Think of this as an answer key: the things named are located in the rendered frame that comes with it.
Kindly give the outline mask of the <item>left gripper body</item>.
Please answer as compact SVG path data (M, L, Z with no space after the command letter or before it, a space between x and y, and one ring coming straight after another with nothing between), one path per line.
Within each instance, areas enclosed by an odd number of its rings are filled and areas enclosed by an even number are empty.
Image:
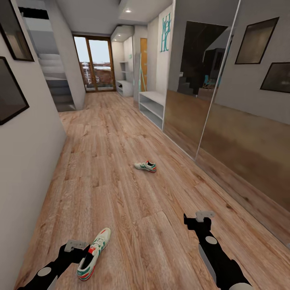
M82 250L80 248L74 248L70 252L65 252L66 245L62 245L59 250L58 258L63 258L66 262L66 269L70 266L71 263L79 264L81 262Z

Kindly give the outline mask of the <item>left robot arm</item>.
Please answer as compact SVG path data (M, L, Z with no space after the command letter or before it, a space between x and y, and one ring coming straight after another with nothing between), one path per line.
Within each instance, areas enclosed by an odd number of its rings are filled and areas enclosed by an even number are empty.
M40 269L25 287L17 290L54 290L57 279L71 263L79 264L86 257L90 246L85 241L68 239L67 244L60 247L58 258Z

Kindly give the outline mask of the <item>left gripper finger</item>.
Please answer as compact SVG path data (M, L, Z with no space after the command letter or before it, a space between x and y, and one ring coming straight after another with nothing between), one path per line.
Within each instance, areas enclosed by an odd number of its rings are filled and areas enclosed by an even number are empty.
M91 246L91 245L89 244L87 247L85 247L85 248L82 250L82 256L81 256L81 259L83 259L83 258L86 257L86 255L87 255L87 253L88 253L88 251L89 251L90 246Z

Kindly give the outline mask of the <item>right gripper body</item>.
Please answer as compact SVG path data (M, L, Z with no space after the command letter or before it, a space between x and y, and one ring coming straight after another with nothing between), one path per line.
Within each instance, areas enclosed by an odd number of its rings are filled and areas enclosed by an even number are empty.
M204 218L203 222L198 223L195 218L187 218L187 228L189 230L195 230L196 234L200 228L211 230L211 220L209 218Z

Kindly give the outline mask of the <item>gym shoe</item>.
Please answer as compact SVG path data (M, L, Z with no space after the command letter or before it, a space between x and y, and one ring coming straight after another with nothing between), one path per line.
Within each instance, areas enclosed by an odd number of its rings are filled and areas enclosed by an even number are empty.
M139 169L139 170L143 170L143 169L146 169L146 170L148 170L148 171L150 171L150 172L152 172L152 173L155 173L156 171L157 171L157 167L156 167L156 164L153 164L153 163L151 163L151 162L149 162L149 161L146 161L146 162L144 162L144 163L139 163L139 162L136 162L135 164L134 164L134 167L135 168L137 168L137 169Z
M85 258L80 262L77 274L82 281L89 280L100 253L106 248L111 235L110 228L104 228L95 238Z

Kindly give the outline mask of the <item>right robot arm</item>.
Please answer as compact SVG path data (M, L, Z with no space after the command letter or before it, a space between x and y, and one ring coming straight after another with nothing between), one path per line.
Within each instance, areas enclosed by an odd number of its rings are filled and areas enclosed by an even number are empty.
M199 252L209 270L215 284L221 290L255 290L244 277L241 268L235 260L222 251L218 240L210 232L210 217L215 217L213 211L197 211L196 218L187 218L184 214L184 224L189 230L195 230L199 238Z

